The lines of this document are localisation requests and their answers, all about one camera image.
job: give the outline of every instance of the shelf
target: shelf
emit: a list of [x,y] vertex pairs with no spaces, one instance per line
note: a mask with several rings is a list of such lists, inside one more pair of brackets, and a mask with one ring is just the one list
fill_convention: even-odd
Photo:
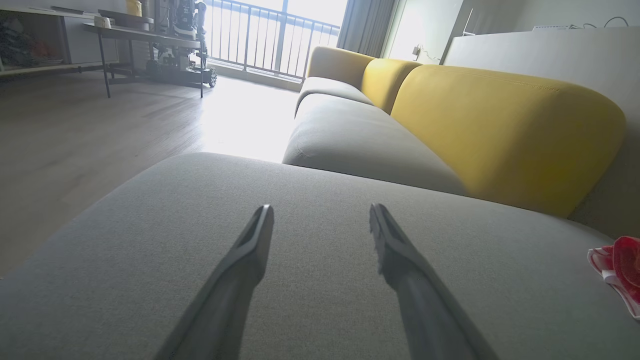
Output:
[[41,15],[77,17],[80,19],[91,19],[91,20],[93,20],[94,18],[93,14],[88,15],[88,14],[67,13],[67,12],[59,12],[56,10],[50,10],[45,8],[19,8],[19,7],[12,7],[12,6],[0,6],[0,11],[19,12],[19,13],[37,13]]
[[[107,61],[107,63],[117,63],[117,61]],[[89,66],[100,66],[101,62],[98,63],[80,63],[80,64],[43,64],[34,67],[17,67],[11,65],[5,65],[4,71],[0,71],[0,76],[6,75],[15,75],[15,74],[25,74],[28,72],[38,72],[38,71],[47,71],[47,70],[60,70],[60,69],[74,69],[78,67],[89,67]]]

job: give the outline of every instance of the gray sofa cushion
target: gray sofa cushion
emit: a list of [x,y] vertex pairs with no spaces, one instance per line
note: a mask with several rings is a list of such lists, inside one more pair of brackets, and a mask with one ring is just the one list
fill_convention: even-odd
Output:
[[386,204],[501,359],[637,359],[640,326],[591,269],[605,236],[411,186],[217,154],[125,183],[0,280],[0,358],[150,359],[253,211],[272,204],[242,359],[408,359],[378,275]]
[[453,170],[381,109],[311,94],[296,120],[285,164],[466,194]]
[[298,113],[300,102],[309,94],[333,95],[373,106],[373,102],[371,102],[368,97],[366,97],[360,90],[347,83],[332,79],[311,77],[305,79],[305,83],[302,84],[302,89],[298,96],[298,102],[296,103],[296,114]]

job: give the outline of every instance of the metal railing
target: metal railing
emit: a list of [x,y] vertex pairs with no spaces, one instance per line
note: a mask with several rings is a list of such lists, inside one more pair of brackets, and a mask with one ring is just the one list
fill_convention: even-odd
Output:
[[237,1],[213,0],[205,30],[210,58],[244,70],[301,79],[312,48],[336,46],[340,27]]

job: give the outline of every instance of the curtain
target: curtain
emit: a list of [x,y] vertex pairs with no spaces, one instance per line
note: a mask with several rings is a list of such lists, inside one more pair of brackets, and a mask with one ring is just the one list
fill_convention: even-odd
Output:
[[348,0],[338,35],[338,47],[380,57],[394,0]]

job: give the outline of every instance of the sofa armrest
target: sofa armrest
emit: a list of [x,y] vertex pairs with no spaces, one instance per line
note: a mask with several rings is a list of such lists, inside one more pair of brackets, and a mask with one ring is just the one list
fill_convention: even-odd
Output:
[[361,89],[364,69],[373,59],[353,51],[317,46],[309,58],[307,77],[333,79]]

